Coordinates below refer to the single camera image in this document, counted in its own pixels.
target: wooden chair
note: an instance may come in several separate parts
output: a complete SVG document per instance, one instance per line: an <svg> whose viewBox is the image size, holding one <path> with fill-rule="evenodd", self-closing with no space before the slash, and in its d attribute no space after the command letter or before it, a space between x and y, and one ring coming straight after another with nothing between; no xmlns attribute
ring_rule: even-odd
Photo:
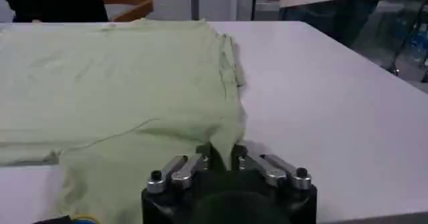
<svg viewBox="0 0 428 224"><path fill-rule="evenodd" d="M132 9L110 18L111 21L134 21L146 17L153 11L153 0L103 0L103 2L106 5L135 5Z"/></svg>

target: white table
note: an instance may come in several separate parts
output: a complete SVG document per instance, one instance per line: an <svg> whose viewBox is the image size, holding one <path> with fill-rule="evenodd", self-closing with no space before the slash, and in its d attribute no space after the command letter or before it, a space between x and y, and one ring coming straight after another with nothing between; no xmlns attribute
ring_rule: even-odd
<svg viewBox="0 0 428 224"><path fill-rule="evenodd" d="M210 24L239 45L245 139L309 169L320 223L428 213L426 94L303 23ZM0 223L37 220L58 175L0 169Z"/></svg>

